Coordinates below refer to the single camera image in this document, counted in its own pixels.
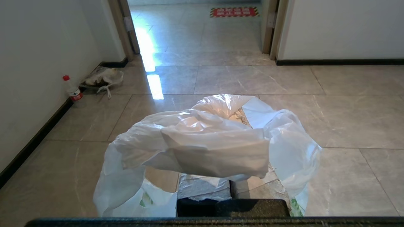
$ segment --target plastic bag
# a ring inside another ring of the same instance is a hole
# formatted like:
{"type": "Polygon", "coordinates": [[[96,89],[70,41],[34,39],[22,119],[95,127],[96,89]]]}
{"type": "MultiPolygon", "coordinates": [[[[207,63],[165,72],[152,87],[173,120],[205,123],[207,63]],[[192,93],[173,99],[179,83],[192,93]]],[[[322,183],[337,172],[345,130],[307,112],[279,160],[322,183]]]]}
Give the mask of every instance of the plastic bag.
{"type": "MultiPolygon", "coordinates": [[[[314,175],[320,150],[290,111],[274,111],[256,97],[209,96],[192,109],[145,117],[117,136],[105,153],[94,203],[100,216],[127,216],[123,210],[137,210],[137,192],[145,184],[144,166],[244,180],[250,176],[264,178],[270,158],[282,184],[295,199],[314,175]],[[243,108],[252,128],[229,120],[239,108],[243,108]]],[[[172,204],[167,207],[170,197],[161,199],[166,202],[159,206],[175,211],[172,204]]],[[[155,211],[155,216],[174,213],[155,211]]]]}
{"type": "Polygon", "coordinates": [[[97,89],[97,93],[102,90],[107,91],[108,98],[111,98],[109,87],[120,84],[124,80],[124,73],[116,68],[97,67],[94,72],[87,76],[80,87],[97,89]]]}

